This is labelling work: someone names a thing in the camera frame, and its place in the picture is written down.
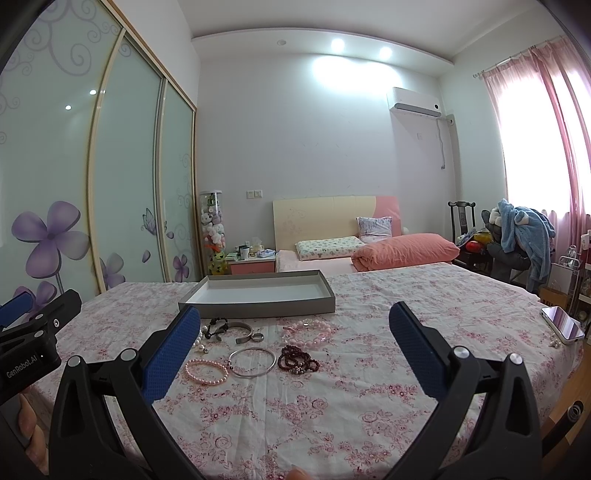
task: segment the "pink pearl bracelet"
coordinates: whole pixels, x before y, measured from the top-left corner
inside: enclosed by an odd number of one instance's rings
[[[328,322],[319,319],[306,319],[300,320],[296,322],[292,326],[283,327],[283,340],[285,341],[286,345],[293,345],[298,348],[307,348],[307,349],[316,349],[320,346],[321,343],[326,342],[330,339],[331,335],[333,334],[333,330],[330,327]],[[319,333],[311,340],[307,342],[299,339],[302,337],[300,335],[304,332],[310,332],[311,330],[319,330]]]
[[[189,365],[209,365],[210,367],[219,368],[222,371],[223,375],[220,380],[205,380],[204,378],[196,377],[191,372],[189,372]],[[213,360],[201,360],[198,358],[193,358],[185,364],[185,372],[187,373],[189,378],[191,378],[191,380],[197,383],[201,383],[201,385],[219,385],[221,383],[224,383],[228,379],[228,369],[221,363],[214,362]]]

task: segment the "frosted glass door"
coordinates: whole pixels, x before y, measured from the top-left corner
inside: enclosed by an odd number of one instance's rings
[[[86,169],[97,90],[120,26],[94,0],[56,0],[0,75],[0,304],[34,310],[73,288],[98,293]]]
[[[95,225],[105,287],[164,281],[154,207],[160,75],[123,40],[96,134]]]
[[[161,146],[161,196],[166,222],[165,251],[173,281],[195,281],[191,149],[193,110],[170,85],[166,88]]]

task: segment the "human hand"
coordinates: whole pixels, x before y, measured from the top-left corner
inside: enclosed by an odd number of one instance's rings
[[[285,476],[285,480],[312,480],[312,477],[300,467],[292,465],[290,472]]]
[[[41,473],[48,475],[49,455],[45,446],[45,435],[43,435],[41,427],[37,425],[37,415],[29,405],[28,400],[22,394],[18,398],[21,401],[21,411],[18,413],[18,427],[21,429],[22,435],[31,441],[25,453]]]

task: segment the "pillow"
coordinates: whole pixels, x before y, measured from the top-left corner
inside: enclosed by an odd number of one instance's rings
[[[329,238],[327,240],[302,240],[295,244],[300,260],[350,257],[364,243],[356,236]]]
[[[351,260],[359,272],[450,262],[460,249],[436,233],[413,233],[360,247]]]
[[[359,239],[364,244],[379,242],[392,236],[392,217],[357,217]]]

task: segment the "silver ring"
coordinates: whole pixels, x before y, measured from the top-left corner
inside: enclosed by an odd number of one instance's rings
[[[248,325],[247,323],[243,323],[243,322],[228,322],[228,330],[230,328],[244,328],[245,330],[248,330],[248,334],[247,335],[245,335],[244,337],[239,337],[239,338],[236,339],[236,344],[237,345],[240,345],[242,343],[246,343],[252,337],[252,327],[250,325]]]
[[[254,375],[245,375],[245,374],[239,374],[239,373],[236,373],[236,372],[234,371],[234,368],[233,368],[233,366],[232,366],[232,357],[233,357],[234,355],[236,355],[237,353],[246,352],[247,350],[261,350],[261,351],[263,351],[263,352],[267,352],[268,354],[270,354],[270,355],[272,355],[272,356],[273,356],[273,363],[272,363],[272,364],[271,364],[271,366],[270,366],[269,368],[267,368],[267,369],[266,369],[264,372],[260,372],[260,373],[254,374]],[[230,357],[228,357],[227,363],[228,363],[228,368],[229,368],[229,369],[232,371],[232,373],[233,373],[234,375],[236,375],[237,377],[243,377],[243,378],[254,378],[254,377],[260,377],[261,375],[265,375],[265,374],[269,373],[269,372],[271,371],[271,368],[273,368],[273,367],[275,366],[275,364],[277,363],[277,356],[276,356],[276,354],[274,354],[273,352],[271,352],[271,351],[270,351],[269,349],[267,349],[267,348],[260,348],[260,347],[258,347],[258,346],[250,346],[250,347],[247,347],[247,348],[243,348],[242,350],[236,350],[235,352],[232,352],[232,353],[230,353]]]

